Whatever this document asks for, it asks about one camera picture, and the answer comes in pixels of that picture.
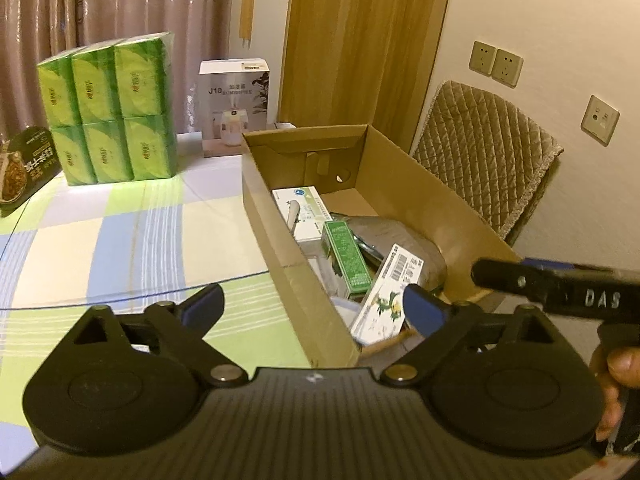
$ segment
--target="table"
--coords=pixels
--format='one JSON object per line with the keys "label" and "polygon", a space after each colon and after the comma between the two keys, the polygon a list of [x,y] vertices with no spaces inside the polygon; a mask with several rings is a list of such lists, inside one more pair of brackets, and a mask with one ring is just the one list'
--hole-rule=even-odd
{"label": "table", "polygon": [[202,158],[180,139],[171,179],[69,187],[60,174],[0,219],[0,471],[34,449],[21,409],[29,378],[91,304],[141,312],[221,283],[205,341],[249,374],[308,360],[242,206],[241,157]]}

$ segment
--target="wall socket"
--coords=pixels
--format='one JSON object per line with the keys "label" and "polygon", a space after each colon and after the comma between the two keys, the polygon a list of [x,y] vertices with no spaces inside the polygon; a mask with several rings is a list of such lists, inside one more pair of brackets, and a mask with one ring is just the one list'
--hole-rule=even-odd
{"label": "wall socket", "polygon": [[582,118],[582,129],[607,146],[619,118],[619,111],[592,95]]}
{"label": "wall socket", "polygon": [[500,48],[495,55],[494,69],[491,72],[491,77],[496,81],[500,81],[514,88],[520,78],[523,63],[524,60],[520,56],[516,56]]}
{"label": "wall socket", "polygon": [[471,51],[469,68],[484,75],[491,75],[491,68],[494,66],[496,48],[480,41],[474,42],[474,49]]}

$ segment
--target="hand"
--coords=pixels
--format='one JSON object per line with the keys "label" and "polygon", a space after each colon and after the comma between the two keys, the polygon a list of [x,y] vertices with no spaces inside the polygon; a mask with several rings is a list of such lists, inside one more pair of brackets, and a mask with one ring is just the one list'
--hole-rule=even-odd
{"label": "hand", "polygon": [[622,420],[620,387],[640,388],[640,348],[617,348],[606,356],[602,346],[598,346],[589,368],[596,374],[604,393],[604,414],[596,428],[596,440],[600,442],[609,438]]}

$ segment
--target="white box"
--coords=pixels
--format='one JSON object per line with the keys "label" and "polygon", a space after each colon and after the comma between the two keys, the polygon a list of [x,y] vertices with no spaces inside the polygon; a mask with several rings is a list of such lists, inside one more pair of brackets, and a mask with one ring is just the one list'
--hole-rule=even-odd
{"label": "white box", "polygon": [[291,201],[295,200],[300,204],[300,213],[293,237],[302,248],[303,253],[308,256],[320,254],[322,228],[324,222],[331,221],[332,218],[316,188],[313,186],[289,187],[287,189],[274,189],[272,193],[280,214],[285,221],[289,216]]}
{"label": "white box", "polygon": [[404,288],[409,283],[418,283],[423,265],[421,258],[394,244],[351,326],[351,335],[358,343],[371,345],[400,333],[404,323]]}
{"label": "white box", "polygon": [[237,155],[242,134],[267,129],[269,67],[265,60],[203,61],[197,94],[205,156]]}

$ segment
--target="round metal pivot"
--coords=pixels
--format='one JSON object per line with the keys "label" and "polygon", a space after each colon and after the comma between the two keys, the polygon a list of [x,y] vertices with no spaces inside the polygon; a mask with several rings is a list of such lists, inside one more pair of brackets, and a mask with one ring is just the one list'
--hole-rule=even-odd
{"label": "round metal pivot", "polygon": [[237,381],[242,377],[242,368],[236,365],[218,365],[212,368],[211,377],[217,381]]}
{"label": "round metal pivot", "polygon": [[418,376],[418,370],[411,365],[391,365],[385,375],[394,381],[410,381]]}

